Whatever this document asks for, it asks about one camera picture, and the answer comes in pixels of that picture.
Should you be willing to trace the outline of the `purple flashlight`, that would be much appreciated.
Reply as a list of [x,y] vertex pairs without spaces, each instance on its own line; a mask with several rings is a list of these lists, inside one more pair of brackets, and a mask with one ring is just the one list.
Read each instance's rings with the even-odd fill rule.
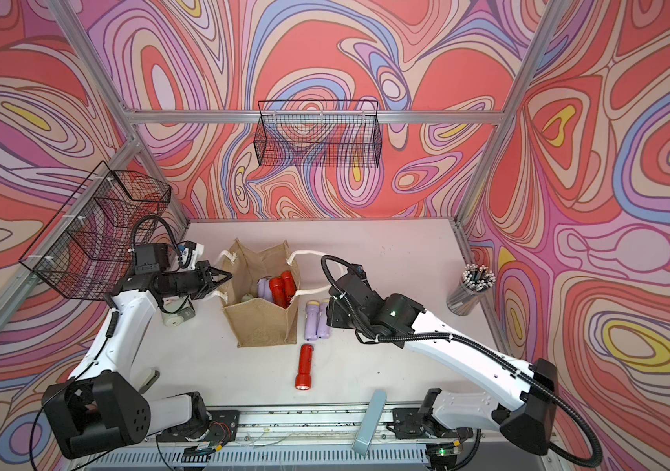
[[319,325],[320,303],[310,300],[306,304],[305,340],[315,341],[317,339],[317,326]]
[[328,300],[323,300],[319,304],[319,317],[317,317],[317,337],[321,340],[330,338],[330,327],[328,325],[327,309]]
[[269,280],[267,278],[263,278],[258,281],[258,297],[265,300],[270,300],[271,298]]

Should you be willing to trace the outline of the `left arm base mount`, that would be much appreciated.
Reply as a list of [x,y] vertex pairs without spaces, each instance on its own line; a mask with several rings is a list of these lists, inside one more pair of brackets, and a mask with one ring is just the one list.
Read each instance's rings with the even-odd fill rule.
[[241,412],[237,409],[208,409],[202,418],[193,418],[187,424],[160,432],[158,443],[227,444],[234,442],[238,432]]

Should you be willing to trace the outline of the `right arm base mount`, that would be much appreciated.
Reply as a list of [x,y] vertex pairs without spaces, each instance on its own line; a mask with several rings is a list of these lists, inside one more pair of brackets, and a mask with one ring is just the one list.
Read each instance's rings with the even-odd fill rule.
[[398,407],[392,410],[392,421],[386,429],[399,440],[445,439],[464,442],[476,437],[472,428],[451,429],[435,419],[430,411],[421,407]]

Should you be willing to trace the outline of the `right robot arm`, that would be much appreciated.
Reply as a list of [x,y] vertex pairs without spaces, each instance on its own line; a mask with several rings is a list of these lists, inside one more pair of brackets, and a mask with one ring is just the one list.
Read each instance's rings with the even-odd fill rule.
[[[432,391],[428,421],[444,429],[498,430],[512,445],[532,455],[555,453],[581,467],[596,469],[603,461],[601,443],[586,418],[560,396],[556,366],[534,363],[496,351],[456,331],[419,302],[372,289],[362,266],[325,254],[321,269],[329,284],[327,323],[355,333],[362,345],[394,345],[426,355],[480,387],[490,398],[483,412],[452,406],[439,411],[448,392]],[[556,414],[563,411],[589,444],[587,457],[569,453],[551,440]]]

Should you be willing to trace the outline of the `red flashlight top row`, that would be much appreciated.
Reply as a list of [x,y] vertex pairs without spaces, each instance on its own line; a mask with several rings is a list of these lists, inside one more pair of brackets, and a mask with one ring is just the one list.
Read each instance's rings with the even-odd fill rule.
[[286,296],[287,302],[291,303],[295,293],[297,292],[297,287],[295,280],[291,271],[285,271],[280,276],[283,282],[283,292]]

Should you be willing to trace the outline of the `burlap tote bag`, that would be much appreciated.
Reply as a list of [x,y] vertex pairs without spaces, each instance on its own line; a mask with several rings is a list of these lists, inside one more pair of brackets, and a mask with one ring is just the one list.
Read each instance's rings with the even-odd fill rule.
[[[329,286],[308,288],[299,267],[303,256],[323,257],[316,250],[292,250],[286,241],[264,250],[254,250],[240,241],[234,241],[230,249],[218,257],[220,269],[230,272],[232,279],[215,291],[222,302],[222,311],[231,331],[236,337],[237,347],[280,347],[295,345],[298,341],[298,313],[300,301],[306,296],[324,294]],[[287,308],[270,300],[258,297],[258,281],[280,277],[291,271],[297,292]],[[254,299],[241,302],[245,294]]]

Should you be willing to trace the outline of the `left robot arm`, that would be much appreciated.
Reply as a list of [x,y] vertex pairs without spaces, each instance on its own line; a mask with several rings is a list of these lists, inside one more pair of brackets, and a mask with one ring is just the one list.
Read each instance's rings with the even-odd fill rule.
[[150,214],[131,229],[132,266],[108,292],[103,326],[81,363],[63,384],[49,387],[40,415],[69,460],[110,453],[166,433],[201,441],[211,418],[198,392],[148,400],[130,380],[133,363],[152,320],[170,312],[166,300],[178,298],[186,308],[209,296],[232,278],[201,259],[203,246],[138,243],[144,223],[166,222]]

